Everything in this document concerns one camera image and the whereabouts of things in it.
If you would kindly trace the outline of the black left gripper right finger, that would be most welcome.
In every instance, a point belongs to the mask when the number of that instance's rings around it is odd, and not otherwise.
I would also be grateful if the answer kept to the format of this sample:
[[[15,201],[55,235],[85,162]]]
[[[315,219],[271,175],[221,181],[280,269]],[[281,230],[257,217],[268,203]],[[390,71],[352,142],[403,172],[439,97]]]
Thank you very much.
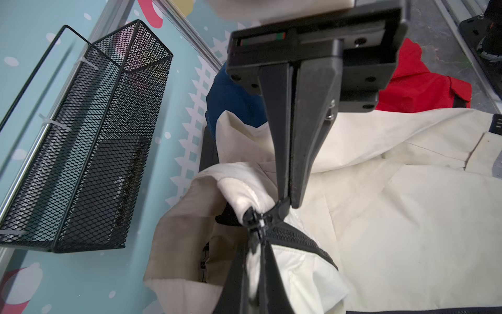
[[[269,242],[261,245],[258,302],[259,313],[294,313]]]

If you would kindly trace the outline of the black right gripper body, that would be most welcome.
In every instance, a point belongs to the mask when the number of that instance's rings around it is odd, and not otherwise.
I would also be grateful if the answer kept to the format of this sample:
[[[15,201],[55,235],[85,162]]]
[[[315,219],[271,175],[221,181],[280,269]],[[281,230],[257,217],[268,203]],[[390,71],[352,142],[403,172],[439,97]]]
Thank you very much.
[[[367,113],[376,109],[379,92],[397,68],[409,18],[408,1],[378,1],[235,31],[226,72],[249,94],[260,94],[258,73],[263,66],[340,57],[339,110]]]

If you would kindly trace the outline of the cream beige jacket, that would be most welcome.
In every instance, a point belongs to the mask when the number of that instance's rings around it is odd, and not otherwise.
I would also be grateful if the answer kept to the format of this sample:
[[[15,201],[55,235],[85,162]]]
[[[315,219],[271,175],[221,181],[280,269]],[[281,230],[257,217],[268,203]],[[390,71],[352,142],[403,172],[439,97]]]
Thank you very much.
[[[144,282],[166,313],[211,313],[246,210],[279,199],[271,132],[216,124],[219,162],[160,220]],[[495,116],[474,109],[341,113],[300,208],[273,242],[295,313],[501,312],[501,152]]]

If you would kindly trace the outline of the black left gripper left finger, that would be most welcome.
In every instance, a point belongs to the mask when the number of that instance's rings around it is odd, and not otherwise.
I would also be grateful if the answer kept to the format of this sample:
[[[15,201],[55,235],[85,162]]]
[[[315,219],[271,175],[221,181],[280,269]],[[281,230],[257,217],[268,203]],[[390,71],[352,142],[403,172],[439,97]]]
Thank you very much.
[[[213,314],[245,314],[249,312],[247,252],[247,245],[238,247]]]

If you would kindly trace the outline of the navy blue jacket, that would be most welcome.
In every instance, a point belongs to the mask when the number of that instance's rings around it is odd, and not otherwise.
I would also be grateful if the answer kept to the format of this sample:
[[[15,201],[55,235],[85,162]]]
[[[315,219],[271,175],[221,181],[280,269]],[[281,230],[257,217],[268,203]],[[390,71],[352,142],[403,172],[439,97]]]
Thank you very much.
[[[216,139],[216,124],[224,111],[230,111],[245,124],[255,128],[267,122],[265,106],[258,95],[250,95],[242,86],[235,83],[226,73],[225,62],[214,78],[206,96],[207,111],[205,118],[213,139]]]

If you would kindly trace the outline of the red jacket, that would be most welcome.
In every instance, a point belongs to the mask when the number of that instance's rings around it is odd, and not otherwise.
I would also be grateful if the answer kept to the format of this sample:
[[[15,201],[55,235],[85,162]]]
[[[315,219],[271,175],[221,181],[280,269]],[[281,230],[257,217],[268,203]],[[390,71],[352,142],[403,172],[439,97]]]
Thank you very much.
[[[419,44],[405,39],[397,69],[385,90],[379,92],[378,111],[419,113],[444,108],[470,108],[472,85],[431,72],[421,60]]]

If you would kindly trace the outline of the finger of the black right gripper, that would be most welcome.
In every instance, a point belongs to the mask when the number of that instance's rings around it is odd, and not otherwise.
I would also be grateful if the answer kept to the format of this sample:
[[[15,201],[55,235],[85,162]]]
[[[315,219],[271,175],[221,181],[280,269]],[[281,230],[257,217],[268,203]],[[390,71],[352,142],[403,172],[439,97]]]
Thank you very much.
[[[338,113],[343,59],[305,60],[296,76],[290,154],[290,201],[301,207],[313,162]]]
[[[259,82],[275,150],[278,198],[289,192],[292,75],[289,64],[260,69]]]

